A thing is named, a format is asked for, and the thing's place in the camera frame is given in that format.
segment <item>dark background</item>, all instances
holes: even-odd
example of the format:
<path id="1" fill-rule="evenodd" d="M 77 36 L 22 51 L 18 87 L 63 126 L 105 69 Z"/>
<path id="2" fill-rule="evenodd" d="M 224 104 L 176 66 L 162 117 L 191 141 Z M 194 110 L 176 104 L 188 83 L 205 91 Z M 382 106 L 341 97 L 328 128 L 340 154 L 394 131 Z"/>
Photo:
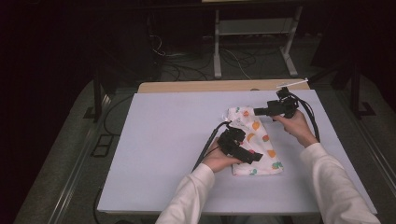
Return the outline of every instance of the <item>dark background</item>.
<path id="1" fill-rule="evenodd" d="M 211 10 L 153 13 L 80 10 L 92 6 L 138 6 L 142 1 L 113 4 L 1 1 L 1 223 L 14 220 L 70 108 L 93 76 L 99 76 L 107 92 L 156 80 L 161 61 L 150 50 L 147 17 L 152 18 L 153 32 L 161 35 L 169 48 L 195 43 L 199 49 L 202 35 L 213 31 Z M 262 12 L 238 10 L 238 15 L 251 17 Z M 391 4 L 385 1 L 311 6 L 304 8 L 297 34 L 324 34 L 313 61 L 315 65 L 326 68 L 341 56 L 352 55 L 351 61 L 376 83 L 395 109 L 394 21 Z"/>

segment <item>patterned fabric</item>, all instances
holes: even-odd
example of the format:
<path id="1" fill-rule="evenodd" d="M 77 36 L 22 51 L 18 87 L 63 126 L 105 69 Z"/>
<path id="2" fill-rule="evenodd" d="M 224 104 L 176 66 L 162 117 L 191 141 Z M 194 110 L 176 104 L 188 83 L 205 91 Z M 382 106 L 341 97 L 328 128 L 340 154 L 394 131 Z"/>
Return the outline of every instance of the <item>patterned fabric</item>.
<path id="1" fill-rule="evenodd" d="M 252 107 L 230 108 L 227 119 L 232 121 L 230 124 L 232 127 L 242 129 L 246 133 L 240 147 L 252 153 L 263 154 L 260 161 L 251 164 L 234 164 L 234 175 L 272 175 L 283 171 L 283 165 L 274 151 L 270 137 L 259 117 L 254 115 Z"/>

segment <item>white long sleeve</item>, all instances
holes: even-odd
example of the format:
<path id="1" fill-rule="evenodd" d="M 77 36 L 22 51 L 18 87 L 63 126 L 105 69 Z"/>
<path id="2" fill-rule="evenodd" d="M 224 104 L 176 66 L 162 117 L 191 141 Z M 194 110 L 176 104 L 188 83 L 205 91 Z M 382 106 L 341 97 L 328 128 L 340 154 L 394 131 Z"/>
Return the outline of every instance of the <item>white long sleeve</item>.
<path id="1" fill-rule="evenodd" d="M 344 167 L 320 143 L 301 153 L 309 172 L 324 223 L 380 223 L 347 176 Z"/>
<path id="2" fill-rule="evenodd" d="M 205 164 L 199 164 L 181 180 L 175 197 L 161 212 L 156 223 L 198 223 L 207 194 L 214 184 L 213 171 Z"/>

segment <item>white tabletop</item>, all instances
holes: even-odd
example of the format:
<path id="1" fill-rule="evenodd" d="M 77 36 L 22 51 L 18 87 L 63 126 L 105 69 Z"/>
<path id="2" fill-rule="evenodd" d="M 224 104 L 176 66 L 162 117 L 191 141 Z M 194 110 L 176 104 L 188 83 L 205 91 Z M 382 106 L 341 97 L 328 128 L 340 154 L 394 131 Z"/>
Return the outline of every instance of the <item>white tabletop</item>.
<path id="1" fill-rule="evenodd" d="M 315 91 L 292 92 L 312 106 L 322 145 L 345 166 L 371 211 L 376 213 Z M 222 114 L 236 106 L 266 107 L 266 102 L 271 100 L 277 100 L 275 91 L 137 93 L 98 210 L 160 213 L 171 201 L 182 177 L 191 172 L 208 137 L 222 122 Z M 265 116 L 261 120 L 284 172 L 234 176 L 230 167 L 216 173 L 216 184 L 203 213 L 293 215 L 318 212 L 308 173 L 299 159 L 303 148 L 284 132 L 280 123 Z"/>

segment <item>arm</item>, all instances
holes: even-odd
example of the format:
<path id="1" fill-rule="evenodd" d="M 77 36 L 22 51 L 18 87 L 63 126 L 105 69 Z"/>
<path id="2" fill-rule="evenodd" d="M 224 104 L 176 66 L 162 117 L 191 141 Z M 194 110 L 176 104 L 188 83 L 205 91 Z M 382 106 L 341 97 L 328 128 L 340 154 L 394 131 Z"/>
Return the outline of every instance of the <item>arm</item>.
<path id="1" fill-rule="evenodd" d="M 215 172 L 241 162 L 224 155 L 215 139 L 201 164 L 185 176 L 177 187 L 176 194 L 161 212 L 156 223 L 198 223 L 207 195 L 215 184 Z"/>
<path id="2" fill-rule="evenodd" d="M 344 167 L 309 130 L 304 114 L 291 119 L 274 116 L 285 131 L 305 147 L 301 159 L 311 174 L 320 213 L 325 223 L 380 223 L 347 176 Z"/>

